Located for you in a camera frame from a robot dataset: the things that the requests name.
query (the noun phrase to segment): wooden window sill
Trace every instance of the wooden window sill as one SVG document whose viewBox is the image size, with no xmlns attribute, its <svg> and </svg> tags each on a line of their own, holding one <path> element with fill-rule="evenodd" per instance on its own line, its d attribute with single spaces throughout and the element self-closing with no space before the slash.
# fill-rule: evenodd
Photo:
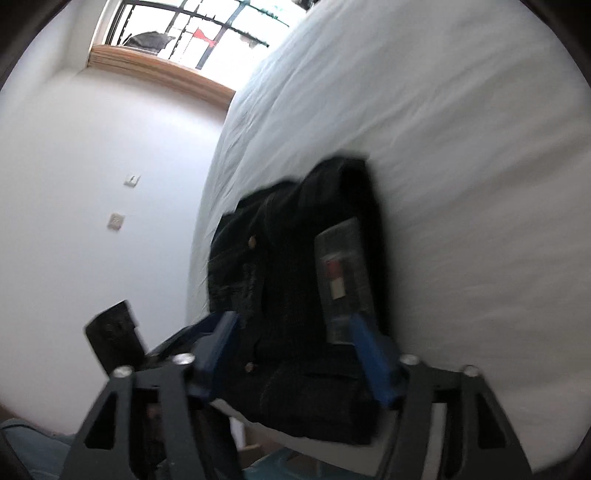
<svg viewBox="0 0 591 480">
<path fill-rule="evenodd" d="M 158 83 L 226 111 L 236 93 L 231 88 L 205 78 L 195 69 L 125 47 L 95 45 L 90 50 L 88 66 Z"/>
</svg>

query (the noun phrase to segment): transparent plastic tag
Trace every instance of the transparent plastic tag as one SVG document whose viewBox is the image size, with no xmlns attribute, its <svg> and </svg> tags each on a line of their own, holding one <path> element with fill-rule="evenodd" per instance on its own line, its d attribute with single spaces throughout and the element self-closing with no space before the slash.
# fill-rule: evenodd
<svg viewBox="0 0 591 480">
<path fill-rule="evenodd" d="M 350 345 L 351 314 L 365 312 L 375 318 L 358 220 L 326 229 L 316 236 L 314 249 L 327 341 Z"/>
</svg>

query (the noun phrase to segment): mattress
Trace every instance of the mattress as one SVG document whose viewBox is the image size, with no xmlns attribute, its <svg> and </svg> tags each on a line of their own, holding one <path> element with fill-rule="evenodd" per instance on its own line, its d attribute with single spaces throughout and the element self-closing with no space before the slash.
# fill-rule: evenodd
<svg viewBox="0 0 591 480">
<path fill-rule="evenodd" d="M 368 158 L 402 349 L 478 365 L 535 469 L 572 453 L 591 424 L 591 90 L 559 40 L 518 0 L 319 3 L 230 106 L 188 322 L 221 215 L 336 151 Z M 368 474 L 383 445 L 282 439 Z"/>
</svg>

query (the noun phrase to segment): light switch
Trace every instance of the light switch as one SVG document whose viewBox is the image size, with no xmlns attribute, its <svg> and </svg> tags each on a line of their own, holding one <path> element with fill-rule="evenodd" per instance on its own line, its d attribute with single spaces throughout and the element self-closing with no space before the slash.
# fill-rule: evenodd
<svg viewBox="0 0 591 480">
<path fill-rule="evenodd" d="M 125 183 L 123 185 L 127 185 L 128 187 L 134 188 L 138 184 L 140 177 L 141 175 L 129 175 L 125 179 Z"/>
<path fill-rule="evenodd" d="M 109 218 L 109 223 L 107 223 L 107 228 L 110 230 L 121 230 L 123 226 L 123 220 L 125 220 L 125 215 L 121 215 L 120 213 L 111 213 Z"/>
</svg>

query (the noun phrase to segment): metal rivet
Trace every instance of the metal rivet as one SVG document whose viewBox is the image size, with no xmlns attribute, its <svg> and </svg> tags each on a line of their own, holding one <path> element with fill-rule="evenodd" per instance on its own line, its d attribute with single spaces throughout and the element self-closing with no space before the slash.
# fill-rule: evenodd
<svg viewBox="0 0 591 480">
<path fill-rule="evenodd" d="M 474 365 L 466 365 L 463 370 L 464 375 L 467 377 L 478 377 L 480 376 L 480 369 Z"/>
<path fill-rule="evenodd" d="M 125 378 L 130 376 L 134 372 L 134 369 L 129 365 L 121 365 L 120 367 L 113 370 L 113 376 L 115 378 Z"/>
<path fill-rule="evenodd" d="M 416 355 L 405 353 L 400 356 L 400 363 L 403 363 L 404 365 L 418 365 L 421 363 L 421 359 Z"/>
<path fill-rule="evenodd" d="M 173 363 L 176 365 L 188 365 L 195 361 L 195 355 L 192 353 L 180 353 L 173 357 Z"/>
</svg>

